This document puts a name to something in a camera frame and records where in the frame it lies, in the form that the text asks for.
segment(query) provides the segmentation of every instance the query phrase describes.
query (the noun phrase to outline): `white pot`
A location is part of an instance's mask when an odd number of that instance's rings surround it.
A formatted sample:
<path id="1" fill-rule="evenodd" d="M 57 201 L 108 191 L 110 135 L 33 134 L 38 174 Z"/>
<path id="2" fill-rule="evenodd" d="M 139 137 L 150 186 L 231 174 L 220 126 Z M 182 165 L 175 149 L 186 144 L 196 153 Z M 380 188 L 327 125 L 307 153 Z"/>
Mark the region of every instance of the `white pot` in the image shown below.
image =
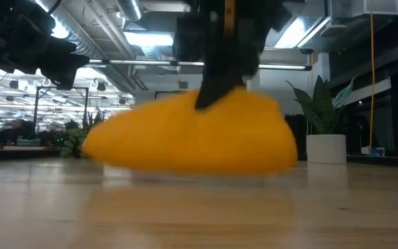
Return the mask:
<path id="1" fill-rule="evenodd" d="M 346 137 L 344 135 L 307 136 L 309 163 L 346 164 Z"/>

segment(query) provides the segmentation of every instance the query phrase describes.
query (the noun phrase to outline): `desk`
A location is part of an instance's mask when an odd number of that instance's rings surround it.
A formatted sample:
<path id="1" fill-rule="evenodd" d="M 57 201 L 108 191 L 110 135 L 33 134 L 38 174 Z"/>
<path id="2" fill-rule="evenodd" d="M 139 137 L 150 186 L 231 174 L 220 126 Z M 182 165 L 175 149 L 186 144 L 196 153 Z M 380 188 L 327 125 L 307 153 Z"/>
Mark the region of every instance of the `desk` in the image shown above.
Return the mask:
<path id="1" fill-rule="evenodd" d="M 183 178 L 0 162 L 0 248 L 398 248 L 398 168 Z"/>
<path id="2" fill-rule="evenodd" d="M 59 157 L 61 148 L 5 146 L 0 148 L 0 160 Z"/>

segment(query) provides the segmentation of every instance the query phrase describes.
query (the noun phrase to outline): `yellow cable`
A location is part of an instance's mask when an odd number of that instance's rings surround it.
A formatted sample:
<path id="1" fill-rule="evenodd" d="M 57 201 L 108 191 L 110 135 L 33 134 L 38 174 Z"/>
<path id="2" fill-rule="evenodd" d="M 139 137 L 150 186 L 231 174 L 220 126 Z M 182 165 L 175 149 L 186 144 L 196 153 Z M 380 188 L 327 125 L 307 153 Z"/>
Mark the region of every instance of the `yellow cable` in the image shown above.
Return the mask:
<path id="1" fill-rule="evenodd" d="M 371 154 L 372 149 L 372 128 L 374 127 L 374 85 L 376 83 L 376 68 L 375 68 L 375 58 L 374 58 L 374 0 L 371 0 L 370 9 L 370 23 L 371 23 L 371 69 L 372 69 L 372 90 L 371 90 L 371 121 L 370 121 L 370 149 L 369 154 Z"/>

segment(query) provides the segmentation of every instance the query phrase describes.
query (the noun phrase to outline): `green leaf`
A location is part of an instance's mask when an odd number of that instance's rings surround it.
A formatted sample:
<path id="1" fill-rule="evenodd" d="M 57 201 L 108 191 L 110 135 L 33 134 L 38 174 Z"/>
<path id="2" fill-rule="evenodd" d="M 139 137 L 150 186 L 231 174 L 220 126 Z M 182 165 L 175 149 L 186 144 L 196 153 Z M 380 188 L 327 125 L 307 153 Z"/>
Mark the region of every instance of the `green leaf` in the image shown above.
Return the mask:
<path id="1" fill-rule="evenodd" d="M 302 106 L 303 114 L 314 125 L 318 133 L 327 134 L 328 130 L 325 128 L 322 119 L 317 115 L 311 106 L 303 104 L 296 100 Z"/>
<path id="2" fill-rule="evenodd" d="M 320 76 L 314 87 L 313 108 L 322 119 L 325 130 L 330 131 L 336 122 L 336 111 L 332 106 L 328 83 L 324 82 Z"/>
<path id="3" fill-rule="evenodd" d="M 312 106 L 312 100 L 308 93 L 295 88 L 289 81 L 286 80 L 286 82 L 293 88 L 294 94 L 300 103 Z"/>
<path id="4" fill-rule="evenodd" d="M 335 109 L 341 108 L 343 105 L 345 105 L 346 100 L 348 100 L 351 95 L 352 87 L 354 85 L 354 80 L 356 79 L 356 77 L 357 75 L 352 78 L 351 83 L 347 87 L 342 89 L 342 91 L 340 91 L 339 94 L 337 94 L 335 99 L 332 101 L 332 105 Z"/>

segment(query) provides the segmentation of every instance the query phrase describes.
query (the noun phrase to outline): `yellow fabric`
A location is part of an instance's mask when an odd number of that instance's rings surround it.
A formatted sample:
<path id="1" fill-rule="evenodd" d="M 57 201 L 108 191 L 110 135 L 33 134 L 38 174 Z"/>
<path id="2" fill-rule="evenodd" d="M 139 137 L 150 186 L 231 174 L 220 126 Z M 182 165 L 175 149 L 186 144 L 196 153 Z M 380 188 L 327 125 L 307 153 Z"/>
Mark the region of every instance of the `yellow fabric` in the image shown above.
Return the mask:
<path id="1" fill-rule="evenodd" d="M 295 166 L 297 152 L 278 104 L 237 88 L 204 111 L 197 91 L 144 104 L 92 129 L 83 150 L 130 169 L 256 175 Z"/>

